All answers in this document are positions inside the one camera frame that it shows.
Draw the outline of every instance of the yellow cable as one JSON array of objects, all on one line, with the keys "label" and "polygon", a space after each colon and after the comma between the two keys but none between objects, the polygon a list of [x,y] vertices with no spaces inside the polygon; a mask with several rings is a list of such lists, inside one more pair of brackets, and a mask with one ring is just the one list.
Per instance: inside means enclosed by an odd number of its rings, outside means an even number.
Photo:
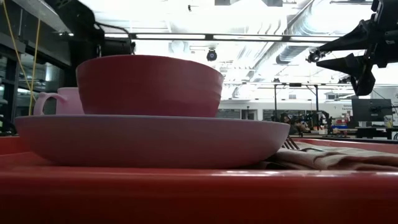
[{"label": "yellow cable", "polygon": [[17,45],[16,45],[15,39],[14,39],[14,34],[12,33],[10,18],[8,17],[8,13],[7,13],[6,0],[3,0],[2,6],[3,6],[3,9],[4,9],[4,14],[6,15],[7,24],[8,24],[8,29],[9,29],[9,31],[10,31],[10,36],[11,36],[12,44],[14,45],[14,49],[15,49],[15,53],[16,53],[16,55],[17,55],[17,59],[18,59],[19,66],[20,66],[20,68],[21,68],[21,70],[22,70],[22,73],[24,74],[25,82],[26,82],[26,84],[27,84],[27,87],[28,87],[29,91],[32,92],[32,89],[31,89],[30,86],[29,86],[29,82],[27,81],[26,72],[25,72],[24,67],[22,66],[22,63],[21,63],[21,58],[19,57],[19,53],[18,53],[18,50],[17,50]]},{"label": "yellow cable", "polygon": [[36,71],[36,59],[37,59],[37,48],[39,47],[39,33],[40,33],[40,19],[37,20],[37,32],[36,32],[36,45],[35,45],[35,58],[33,59],[33,72],[32,72],[32,83],[30,84],[30,103],[29,103],[29,116],[32,114],[32,102],[33,102],[33,84],[35,80]]}]

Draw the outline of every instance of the security camera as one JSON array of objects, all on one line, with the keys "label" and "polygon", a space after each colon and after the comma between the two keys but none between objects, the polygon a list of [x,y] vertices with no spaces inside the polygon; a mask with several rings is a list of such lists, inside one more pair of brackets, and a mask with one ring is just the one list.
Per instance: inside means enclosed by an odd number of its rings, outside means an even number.
[{"label": "security camera", "polygon": [[209,52],[207,53],[207,61],[212,62],[217,60],[217,53],[215,49],[210,49]]}]

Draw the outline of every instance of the black cable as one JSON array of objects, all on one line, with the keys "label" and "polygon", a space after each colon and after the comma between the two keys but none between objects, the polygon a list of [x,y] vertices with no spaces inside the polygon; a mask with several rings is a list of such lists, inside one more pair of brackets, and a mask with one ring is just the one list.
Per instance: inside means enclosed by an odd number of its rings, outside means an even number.
[{"label": "black cable", "polygon": [[125,32],[125,33],[127,34],[127,36],[129,37],[130,51],[132,52],[133,55],[135,55],[135,53],[134,53],[135,47],[134,47],[133,49],[131,49],[132,40],[131,40],[131,36],[130,36],[129,31],[127,31],[127,30],[126,30],[125,28],[123,28],[123,27],[112,26],[112,25],[109,25],[109,24],[103,24],[102,22],[95,22],[95,24],[96,24],[97,26],[109,27],[109,28],[113,28],[113,29],[122,30],[123,32]]}]

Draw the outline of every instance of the pink plate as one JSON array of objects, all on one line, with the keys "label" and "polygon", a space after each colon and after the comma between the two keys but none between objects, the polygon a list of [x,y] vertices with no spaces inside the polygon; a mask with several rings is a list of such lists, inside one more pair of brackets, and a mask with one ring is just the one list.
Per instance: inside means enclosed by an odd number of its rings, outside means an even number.
[{"label": "pink plate", "polygon": [[16,118],[31,150],[67,166],[217,169],[273,155],[289,126],[267,121],[131,115]]}]

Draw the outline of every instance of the cloth napkin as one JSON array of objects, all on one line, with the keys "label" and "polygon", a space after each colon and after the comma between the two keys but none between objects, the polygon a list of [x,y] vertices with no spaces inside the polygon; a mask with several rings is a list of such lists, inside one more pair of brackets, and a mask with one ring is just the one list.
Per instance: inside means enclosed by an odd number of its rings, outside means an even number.
[{"label": "cloth napkin", "polygon": [[289,169],[300,170],[398,170],[398,154],[296,143],[301,149],[312,147],[325,152],[314,150],[303,152],[282,148],[270,161]]}]

